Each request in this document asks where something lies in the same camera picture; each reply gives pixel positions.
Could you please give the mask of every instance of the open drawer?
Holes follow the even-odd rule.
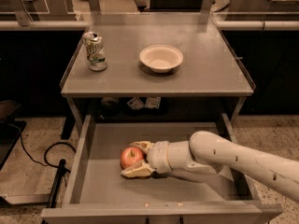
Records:
[[[121,177],[121,150],[133,141],[182,141],[199,130],[232,134],[229,125],[225,114],[191,123],[96,123],[87,115],[62,207],[44,209],[42,217],[49,224],[267,223],[280,205],[262,204],[251,180],[227,167],[187,180]]]

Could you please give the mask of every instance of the floor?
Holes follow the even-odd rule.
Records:
[[[90,18],[89,6],[85,0],[73,0],[74,10],[85,20]],[[112,12],[116,7],[121,12],[137,12],[133,0],[100,0],[103,12]],[[36,160],[44,163],[45,150],[53,143],[61,141],[60,135],[64,118],[24,118],[27,126],[22,134],[27,151]],[[234,126],[238,143],[285,158],[299,161],[299,116],[239,116]],[[78,143],[76,129],[67,140],[74,148]],[[57,146],[48,154],[51,163],[66,159],[66,167],[71,168],[74,152],[67,146]],[[56,169],[31,161],[18,141],[6,164],[0,172],[0,195],[24,195],[50,193]],[[271,224],[298,223],[299,204],[277,194],[264,185],[254,182],[263,203],[280,203],[284,213],[271,220]],[[64,197],[65,182],[62,182],[57,205]],[[26,205],[0,209],[0,224],[41,223],[40,213],[45,205]]]

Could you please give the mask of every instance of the apple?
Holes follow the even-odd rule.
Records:
[[[122,169],[126,169],[143,159],[143,152],[140,148],[128,147],[121,153],[121,167]]]

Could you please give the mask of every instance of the soda can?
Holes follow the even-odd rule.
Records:
[[[107,68],[104,53],[103,37],[95,32],[83,34],[83,44],[87,51],[87,64],[93,71],[103,71]]]

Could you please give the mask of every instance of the bowl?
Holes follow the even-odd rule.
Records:
[[[154,45],[140,52],[140,61],[157,73],[166,73],[178,67],[183,61],[183,54],[167,45]]]

